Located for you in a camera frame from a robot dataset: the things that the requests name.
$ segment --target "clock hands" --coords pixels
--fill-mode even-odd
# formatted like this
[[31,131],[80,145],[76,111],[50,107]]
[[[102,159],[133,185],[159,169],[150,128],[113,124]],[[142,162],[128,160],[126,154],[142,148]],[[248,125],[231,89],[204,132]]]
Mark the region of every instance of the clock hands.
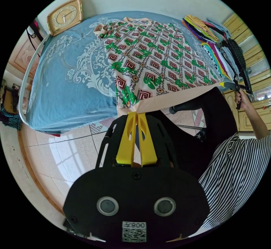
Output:
[[64,23],[65,23],[65,17],[68,15],[68,14],[70,14],[70,13],[72,13],[73,11],[71,11],[71,12],[69,12],[69,13],[67,13],[67,14],[64,14],[63,16],[62,16],[62,18],[63,18],[63,20],[64,20]]

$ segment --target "striped shirt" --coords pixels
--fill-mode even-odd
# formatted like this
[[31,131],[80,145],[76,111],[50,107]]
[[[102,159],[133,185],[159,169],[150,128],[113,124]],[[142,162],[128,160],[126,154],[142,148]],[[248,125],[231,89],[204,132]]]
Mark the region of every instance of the striped shirt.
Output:
[[271,131],[256,140],[241,140],[238,133],[220,144],[199,179],[210,213],[204,228],[213,228],[234,215],[252,195],[271,157]]

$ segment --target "wooden baseboard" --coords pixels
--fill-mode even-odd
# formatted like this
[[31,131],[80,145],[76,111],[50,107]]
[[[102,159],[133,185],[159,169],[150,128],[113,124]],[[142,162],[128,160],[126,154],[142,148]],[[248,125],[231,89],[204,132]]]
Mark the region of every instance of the wooden baseboard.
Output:
[[36,175],[29,163],[28,157],[26,155],[25,152],[25,147],[23,144],[23,138],[22,138],[22,132],[21,131],[17,131],[18,133],[18,140],[19,140],[19,145],[20,145],[20,149],[22,152],[22,156],[26,165],[26,168],[28,170],[28,172],[30,173],[31,178],[33,179],[34,183],[36,184],[36,186],[38,187],[38,189],[40,190],[40,192],[43,194],[43,196],[49,201],[49,203],[58,211],[60,212],[63,216],[64,212],[63,210],[51,199],[51,197],[45,192],[45,190],[43,189],[43,187],[41,186],[40,182],[38,181],[38,179],[36,178]]

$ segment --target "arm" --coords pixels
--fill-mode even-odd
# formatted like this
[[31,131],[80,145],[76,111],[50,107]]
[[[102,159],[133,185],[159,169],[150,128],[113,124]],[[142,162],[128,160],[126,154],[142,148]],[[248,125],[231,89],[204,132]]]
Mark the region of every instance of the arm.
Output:
[[242,89],[240,89],[240,93],[235,92],[235,102],[241,103],[241,108],[243,108],[245,113],[247,114],[257,140],[268,136],[269,131],[264,121],[254,109],[253,105],[251,104],[247,95]]

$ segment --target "clock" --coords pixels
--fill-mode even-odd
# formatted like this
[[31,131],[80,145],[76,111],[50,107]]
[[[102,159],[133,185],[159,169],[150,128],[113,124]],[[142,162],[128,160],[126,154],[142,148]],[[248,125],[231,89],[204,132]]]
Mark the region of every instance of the clock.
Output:
[[70,0],[62,4],[46,18],[47,27],[52,36],[56,36],[81,23],[82,20],[83,10],[81,0]]

